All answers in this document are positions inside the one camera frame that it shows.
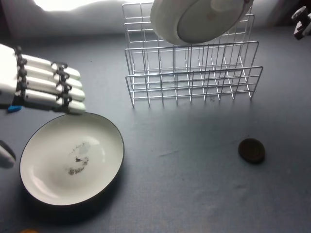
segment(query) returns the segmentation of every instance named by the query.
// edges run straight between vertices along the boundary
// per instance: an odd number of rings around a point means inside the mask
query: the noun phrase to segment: metal wire
[[[122,6],[129,75],[126,83],[135,100],[217,96],[248,93],[252,99],[262,73],[253,67],[259,43],[249,41],[254,15],[212,41],[174,46],[158,37],[150,23],[151,3]]]

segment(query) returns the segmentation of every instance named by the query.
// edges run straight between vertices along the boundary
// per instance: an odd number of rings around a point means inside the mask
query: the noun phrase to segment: dirty plate
[[[72,205],[103,191],[117,175],[124,143],[108,119],[85,113],[63,115],[28,141],[20,176],[27,191],[51,205]]]

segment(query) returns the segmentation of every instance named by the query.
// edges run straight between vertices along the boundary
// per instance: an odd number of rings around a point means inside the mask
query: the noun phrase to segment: plate rim
[[[33,195],[31,194],[31,192],[29,192],[29,190],[26,188],[26,186],[25,186],[25,184],[24,184],[24,182],[23,182],[23,179],[22,179],[22,177],[21,177],[21,171],[20,171],[20,168],[21,168],[21,159],[22,159],[22,157],[23,157],[24,151],[25,151],[25,149],[26,149],[28,143],[29,143],[30,140],[33,138],[33,136],[34,136],[42,127],[44,127],[46,124],[49,124],[49,123],[50,123],[51,121],[53,121],[53,120],[56,120],[56,119],[58,119],[58,118],[60,118],[60,117],[67,116],[67,115],[70,115],[70,114],[63,114],[63,115],[61,115],[61,116],[58,116],[58,117],[56,117],[56,118],[54,118],[54,119],[49,120],[49,121],[46,122],[44,125],[42,125],[39,129],[37,129],[37,130],[33,133],[33,135],[28,139],[28,141],[27,141],[27,143],[26,143],[26,145],[25,145],[25,147],[24,147],[24,149],[23,149],[23,152],[22,152],[22,154],[21,154],[21,156],[20,156],[20,159],[19,159],[19,177],[20,177],[20,180],[21,180],[21,183],[22,183],[23,187],[26,189],[27,193],[30,194],[34,199],[36,199],[37,201],[39,201],[39,202],[41,202],[41,203],[43,203],[43,204],[45,204],[45,205],[50,205],[50,206],[55,206],[55,207],[62,207],[62,206],[64,206],[64,207],[65,207],[65,206],[66,206],[66,207],[70,207],[70,206],[75,206],[75,205],[77,205],[77,204],[82,204],[82,203],[85,203],[85,202],[90,201],[90,200],[93,199],[94,197],[100,195],[102,192],[104,192],[104,191],[110,186],[110,184],[114,181],[114,179],[115,179],[116,176],[118,175],[118,173],[119,173],[119,171],[120,171],[120,169],[121,169],[121,166],[123,165],[123,162],[124,162],[124,154],[125,154],[125,145],[124,145],[123,136],[122,136],[120,130],[118,129],[118,127],[117,127],[111,120],[109,120],[108,118],[106,118],[106,117],[104,117],[104,116],[102,116],[102,115],[99,115],[99,114],[97,114],[97,113],[85,112],[85,113],[83,113],[83,115],[84,115],[84,114],[87,114],[87,115],[93,114],[93,115],[97,115],[97,116],[99,116],[99,117],[103,117],[104,119],[110,121],[110,123],[111,123],[114,127],[116,127],[117,131],[119,132],[119,134],[120,134],[120,136],[121,136],[122,145],[123,145],[123,156],[122,156],[122,161],[121,161],[120,167],[118,168],[118,171],[116,172],[116,174],[115,174],[115,176],[112,178],[112,180],[108,183],[108,185],[106,185],[106,187],[103,188],[99,193],[95,194],[94,196],[92,196],[92,197],[90,197],[90,198],[88,198],[88,199],[85,199],[85,200],[80,201],[80,202],[77,202],[77,203],[65,204],[65,205],[50,204],[50,203],[46,203],[46,202],[44,202],[44,201],[42,201],[42,200],[39,200],[38,198],[36,198],[35,196],[33,196]]]

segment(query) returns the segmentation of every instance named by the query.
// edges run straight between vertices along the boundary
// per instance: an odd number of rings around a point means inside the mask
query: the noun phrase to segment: bright light
[[[91,3],[108,0],[34,0],[44,11],[71,11]],[[123,0],[124,2],[151,2],[153,0]]]

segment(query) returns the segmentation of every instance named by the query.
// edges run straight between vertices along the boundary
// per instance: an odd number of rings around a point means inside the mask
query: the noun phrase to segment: white wall
[[[1,1],[14,38],[123,33],[121,6],[128,3],[105,0],[69,12],[46,12],[33,0]],[[269,25],[268,18],[280,1],[284,0],[254,0],[255,26]]]

